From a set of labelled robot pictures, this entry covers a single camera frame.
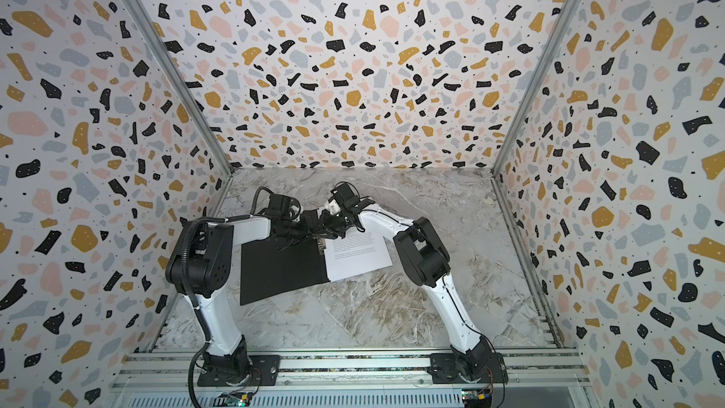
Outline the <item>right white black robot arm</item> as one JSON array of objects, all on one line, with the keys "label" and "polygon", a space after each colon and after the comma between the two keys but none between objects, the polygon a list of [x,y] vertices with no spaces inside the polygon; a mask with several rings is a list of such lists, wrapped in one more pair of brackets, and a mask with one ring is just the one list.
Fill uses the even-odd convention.
[{"label": "right white black robot arm", "polygon": [[429,297],[449,337],[454,378],[468,383],[508,382],[505,364],[491,340],[468,315],[451,275],[450,256],[429,219],[391,213],[352,184],[341,181],[319,213],[316,231],[340,243],[353,230],[391,241],[404,273]]}]

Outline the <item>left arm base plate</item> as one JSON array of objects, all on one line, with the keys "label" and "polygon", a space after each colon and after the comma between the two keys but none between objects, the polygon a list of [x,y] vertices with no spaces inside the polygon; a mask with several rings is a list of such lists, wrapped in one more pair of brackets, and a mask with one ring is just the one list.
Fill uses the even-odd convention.
[{"label": "left arm base plate", "polygon": [[247,386],[256,388],[274,386],[277,383],[281,357],[273,354],[239,357],[214,356],[206,358],[204,371],[196,385],[200,387]]}]

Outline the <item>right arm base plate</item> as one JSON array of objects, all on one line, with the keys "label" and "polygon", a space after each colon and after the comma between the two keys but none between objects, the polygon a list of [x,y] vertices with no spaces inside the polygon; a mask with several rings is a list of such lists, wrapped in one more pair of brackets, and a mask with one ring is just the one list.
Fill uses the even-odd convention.
[{"label": "right arm base plate", "polygon": [[497,352],[485,352],[480,357],[458,352],[432,353],[426,372],[435,385],[509,383],[503,356]]}]

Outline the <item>white text paper sheet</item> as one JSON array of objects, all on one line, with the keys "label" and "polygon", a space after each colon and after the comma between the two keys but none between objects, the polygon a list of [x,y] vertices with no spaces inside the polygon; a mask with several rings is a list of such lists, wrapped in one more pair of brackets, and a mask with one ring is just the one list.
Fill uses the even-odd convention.
[{"label": "white text paper sheet", "polygon": [[375,232],[352,230],[345,238],[325,239],[324,245],[330,281],[341,281],[392,266],[384,238]]}]

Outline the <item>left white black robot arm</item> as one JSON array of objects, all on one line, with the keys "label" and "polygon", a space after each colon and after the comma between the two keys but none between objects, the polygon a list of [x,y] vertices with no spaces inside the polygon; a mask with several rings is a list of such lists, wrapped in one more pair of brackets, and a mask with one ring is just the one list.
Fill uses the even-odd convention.
[{"label": "left white black robot arm", "polygon": [[191,304],[204,337],[194,364],[201,386],[273,385],[278,357],[249,357],[236,326],[228,281],[234,255],[241,256],[240,302],[266,298],[327,281],[318,246],[318,213],[298,201],[273,194],[260,213],[202,217],[184,225],[165,277]]}]

